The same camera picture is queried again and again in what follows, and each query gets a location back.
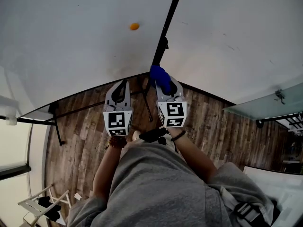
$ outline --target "white chair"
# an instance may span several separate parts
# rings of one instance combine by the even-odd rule
[[[35,194],[34,196],[32,196],[28,199],[25,199],[25,200],[18,203],[18,205],[22,206],[23,208],[25,208],[26,210],[31,212],[36,217],[32,223],[28,223],[26,220],[24,220],[25,222],[20,227],[34,227],[35,224],[37,223],[37,221],[39,220],[39,218],[41,216],[43,216],[45,213],[47,213],[49,210],[51,210],[59,202],[67,203],[69,205],[69,207],[71,208],[71,201],[70,201],[70,198],[68,196],[68,193],[70,191],[67,190],[59,198],[55,198],[55,197],[53,197],[52,192],[51,192],[51,187],[52,186],[53,186],[53,184],[48,186],[47,188],[44,188],[41,192]],[[36,202],[36,200],[40,197],[41,194],[43,194],[47,190],[49,191],[50,199],[51,199],[53,204],[51,206],[49,206],[48,208],[45,208],[45,207],[39,205]],[[66,223],[65,223],[65,221],[64,221],[60,212],[59,212],[59,214],[60,214],[60,218],[56,222],[59,223],[59,224],[62,224],[62,225],[66,225]]]

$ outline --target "orange ball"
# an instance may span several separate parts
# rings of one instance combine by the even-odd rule
[[[140,27],[138,23],[133,23],[129,26],[130,30],[137,30]]]

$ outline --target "glass panel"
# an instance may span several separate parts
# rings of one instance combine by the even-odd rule
[[[0,120],[0,170],[23,166],[27,162],[27,146],[31,124],[6,125]]]
[[[243,104],[224,108],[252,120],[278,117],[303,111],[303,83],[282,90],[283,102],[275,94],[271,94]]]

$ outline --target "wooden floor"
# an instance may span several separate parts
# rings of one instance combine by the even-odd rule
[[[140,87],[136,78],[130,80],[131,91]],[[57,115],[103,101],[111,85],[92,89],[85,93],[61,100]],[[288,140],[287,130],[276,122],[265,122],[262,129],[249,119],[228,113],[223,108],[228,105],[184,89],[187,100],[187,120],[185,130],[188,137],[215,163],[220,166],[231,161],[240,169],[245,165],[279,170],[283,148]],[[156,95],[153,88],[147,97],[153,122],[149,122],[142,94],[132,96],[134,118],[128,140],[135,130],[145,132],[159,127]],[[46,154],[45,185],[54,183],[55,194],[70,191],[71,202],[77,192],[82,199],[89,197],[93,178],[105,153],[108,135],[104,127],[103,106],[96,106],[58,119],[62,140],[59,145],[55,128],[52,126]],[[63,206],[63,216],[68,208]]]

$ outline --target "sleeve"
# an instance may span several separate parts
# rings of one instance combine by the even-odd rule
[[[262,190],[238,167],[229,162],[222,165],[208,185],[220,191],[224,187],[238,202],[246,202],[264,206],[264,210],[272,220],[274,205]],[[230,219],[234,222],[235,216],[228,210]]]
[[[90,226],[93,219],[106,209],[105,201],[97,196],[93,196],[84,201],[78,202],[71,207],[68,215],[69,227]]]

